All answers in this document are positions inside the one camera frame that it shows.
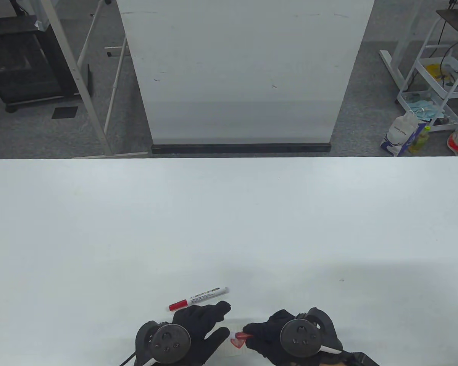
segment marker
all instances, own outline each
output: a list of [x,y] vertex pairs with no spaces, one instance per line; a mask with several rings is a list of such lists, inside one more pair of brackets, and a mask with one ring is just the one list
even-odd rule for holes
[[240,339],[240,340],[247,340],[248,338],[253,337],[252,334],[244,333],[244,332],[231,332],[229,333],[229,339]]
[[181,309],[182,307],[189,307],[190,305],[193,305],[195,303],[199,303],[201,301],[205,301],[216,296],[224,295],[228,291],[229,289],[227,287],[216,287],[209,291],[197,294],[195,296],[190,296],[189,298],[181,300],[178,303],[173,303],[168,307],[168,309],[170,311],[176,311],[178,309]]

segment black frame strip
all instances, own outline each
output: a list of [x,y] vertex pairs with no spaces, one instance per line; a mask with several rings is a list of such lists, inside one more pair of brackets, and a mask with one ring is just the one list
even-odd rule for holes
[[330,143],[153,144],[153,154],[327,153]]

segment white metal stand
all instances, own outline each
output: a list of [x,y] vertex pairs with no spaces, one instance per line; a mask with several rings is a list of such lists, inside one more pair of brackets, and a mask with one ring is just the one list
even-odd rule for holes
[[[410,106],[407,104],[407,100],[410,100],[414,94],[419,94],[420,99],[429,99],[433,102],[435,107],[437,108],[437,113],[429,122],[431,127],[431,131],[444,131],[444,130],[457,130],[458,129],[458,116],[456,113],[448,107],[447,103],[450,99],[458,98],[458,61],[452,56],[452,46],[450,44],[432,44],[428,45],[429,40],[431,39],[431,35],[436,28],[436,26],[440,23],[442,19],[438,18],[431,30],[429,31],[426,40],[419,51],[419,54],[414,61],[412,68],[407,75],[407,78],[402,84],[400,88],[400,92],[398,93],[397,100],[402,105],[402,107],[408,111],[410,110]],[[438,49],[438,48],[449,48],[449,52],[444,57],[437,57],[437,58],[429,58],[429,59],[422,59],[422,55],[426,49]],[[439,64],[440,65],[440,72],[442,75],[442,82],[437,81],[431,73],[426,69],[427,66]],[[428,83],[429,89],[420,92],[405,92],[407,89],[409,80],[412,77],[414,71],[417,70],[424,78],[424,80]],[[444,82],[444,75],[454,73],[454,84],[451,86],[446,86]],[[444,113],[449,118],[450,123],[448,124],[441,124],[441,125],[434,125],[434,122],[438,120],[438,117]]]
[[399,89],[404,84],[405,79],[398,67],[402,63],[402,59],[404,58],[405,51],[409,46],[412,36],[416,33],[419,19],[421,18],[421,6],[423,3],[424,0],[414,1],[414,8],[410,13],[410,18],[407,20],[407,23],[403,28],[402,36],[400,37],[400,40],[397,43],[395,50],[393,51],[393,55],[390,55],[390,52],[387,50],[379,51],[381,59],[385,63],[388,72],[392,76],[395,84]]
[[56,10],[53,7],[53,4],[51,3],[51,0],[40,0],[42,3],[42,6],[44,7],[44,11],[46,12],[49,22],[51,23],[51,26],[53,28],[53,31],[56,35],[56,38],[58,40],[58,43],[60,44],[61,51],[63,52],[63,55],[65,56],[65,60],[68,64],[68,67],[70,69],[70,72],[75,79],[75,83],[77,85],[79,94],[81,95],[81,99],[83,100],[85,104],[85,108],[88,112],[88,115],[90,117],[90,122],[93,126],[93,129],[97,135],[98,140],[100,141],[100,145],[102,145],[102,149],[104,151],[104,155],[99,155],[99,156],[91,156],[91,157],[147,157],[149,156],[149,152],[139,152],[139,153],[128,153],[128,154],[114,154],[112,152],[112,149],[110,148],[110,145],[107,141],[107,131],[110,123],[110,117],[112,115],[112,108],[114,105],[115,101],[115,96],[117,93],[117,87],[119,84],[119,77],[121,75],[121,70],[122,70],[122,64],[124,61],[124,56],[126,55],[126,48],[127,48],[127,39],[124,37],[124,42],[121,48],[121,55],[119,58],[119,65],[117,66],[117,73],[115,75],[115,81],[112,86],[112,96],[110,98],[110,104],[107,112],[107,117],[105,119],[105,123],[102,126],[100,125],[100,120],[98,119],[97,112],[95,111],[95,108],[93,106],[92,98],[90,97],[90,94],[88,93],[88,89],[85,83],[85,80],[83,76],[81,75],[81,67],[84,63],[84,59],[86,56],[86,52],[88,49],[88,46],[90,44],[91,36],[93,34],[93,31],[95,30],[95,27],[98,23],[98,19],[100,18],[100,11],[102,10],[102,7],[105,3],[110,3],[110,0],[99,0],[97,10],[95,11],[94,17],[92,24],[90,26],[90,29],[88,31],[88,35],[86,36],[85,44],[81,50],[80,56],[78,58],[78,61],[75,60],[75,57],[71,51],[70,44],[68,42],[68,38],[66,37],[65,30],[63,29],[63,26],[61,24],[61,21],[58,17],[58,14],[56,13]]

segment gloved hand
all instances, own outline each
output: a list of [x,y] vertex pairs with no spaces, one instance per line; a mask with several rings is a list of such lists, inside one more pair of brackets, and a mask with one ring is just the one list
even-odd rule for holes
[[207,339],[215,324],[224,320],[231,310],[231,305],[220,301],[217,305],[200,307],[192,305],[178,310],[173,316],[173,324],[178,324],[187,330],[190,335],[191,345],[187,355],[176,364],[183,366],[202,366],[214,354],[215,350],[229,336],[229,329],[221,327],[214,331]]
[[243,332],[254,336],[246,340],[246,347],[255,350],[276,366],[290,364],[318,366],[321,359],[320,352],[312,357],[299,358],[290,355],[283,349],[280,343],[280,333],[283,326],[292,319],[295,319],[295,316],[287,310],[280,310],[274,313],[267,322],[246,325]]

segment black cabinet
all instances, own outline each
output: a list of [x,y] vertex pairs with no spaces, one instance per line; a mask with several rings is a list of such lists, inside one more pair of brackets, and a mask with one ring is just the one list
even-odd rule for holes
[[0,18],[0,98],[8,111],[78,94],[54,32],[35,16]]

